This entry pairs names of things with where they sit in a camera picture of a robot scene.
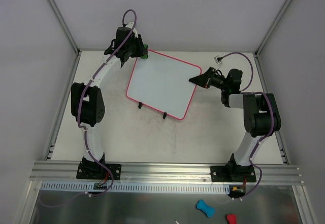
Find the green whiteboard eraser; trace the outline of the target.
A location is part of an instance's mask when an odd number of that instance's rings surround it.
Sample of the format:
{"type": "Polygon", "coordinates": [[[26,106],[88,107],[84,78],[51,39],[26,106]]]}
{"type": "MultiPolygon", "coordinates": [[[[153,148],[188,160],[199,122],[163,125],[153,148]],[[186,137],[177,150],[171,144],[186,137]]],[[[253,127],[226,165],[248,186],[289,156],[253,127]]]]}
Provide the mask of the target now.
{"type": "Polygon", "coordinates": [[[144,44],[144,53],[141,56],[141,59],[147,59],[148,58],[148,45],[144,44]]]}

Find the pink framed whiteboard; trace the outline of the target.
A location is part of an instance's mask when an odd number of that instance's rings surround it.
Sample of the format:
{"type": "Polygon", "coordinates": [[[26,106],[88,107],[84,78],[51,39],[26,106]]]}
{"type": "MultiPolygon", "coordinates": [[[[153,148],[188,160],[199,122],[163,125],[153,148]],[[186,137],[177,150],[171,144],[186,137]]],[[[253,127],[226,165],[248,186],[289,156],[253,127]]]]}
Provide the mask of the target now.
{"type": "Polygon", "coordinates": [[[135,61],[126,97],[183,120],[196,89],[188,80],[200,74],[198,65],[149,49],[147,59],[135,61]]]}

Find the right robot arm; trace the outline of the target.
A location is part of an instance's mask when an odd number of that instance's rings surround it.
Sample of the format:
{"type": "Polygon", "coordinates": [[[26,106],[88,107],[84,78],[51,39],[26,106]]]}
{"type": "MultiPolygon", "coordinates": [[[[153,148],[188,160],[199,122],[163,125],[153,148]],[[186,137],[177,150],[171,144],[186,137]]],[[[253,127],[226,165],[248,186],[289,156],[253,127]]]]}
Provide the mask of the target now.
{"type": "Polygon", "coordinates": [[[209,68],[205,73],[189,81],[208,89],[221,90],[221,102],[225,107],[242,109],[245,135],[224,166],[211,166],[213,182],[255,182],[255,166],[252,161],[266,138],[281,128],[281,118],[272,93],[244,93],[240,90],[243,72],[231,69],[227,76],[220,70],[209,68]]]}

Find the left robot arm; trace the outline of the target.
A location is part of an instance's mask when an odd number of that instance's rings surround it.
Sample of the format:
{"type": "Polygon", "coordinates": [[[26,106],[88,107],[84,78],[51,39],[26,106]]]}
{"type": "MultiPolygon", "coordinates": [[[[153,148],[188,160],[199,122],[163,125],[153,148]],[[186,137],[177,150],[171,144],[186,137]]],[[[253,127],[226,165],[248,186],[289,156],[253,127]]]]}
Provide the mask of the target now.
{"type": "Polygon", "coordinates": [[[83,83],[71,86],[71,114],[81,129],[85,153],[79,164],[78,179],[100,179],[108,172],[105,153],[102,148],[98,124],[105,115],[105,104],[101,88],[123,67],[130,58],[148,58],[148,46],[141,35],[130,25],[123,25],[116,31],[116,37],[105,50],[97,70],[83,83]]]}

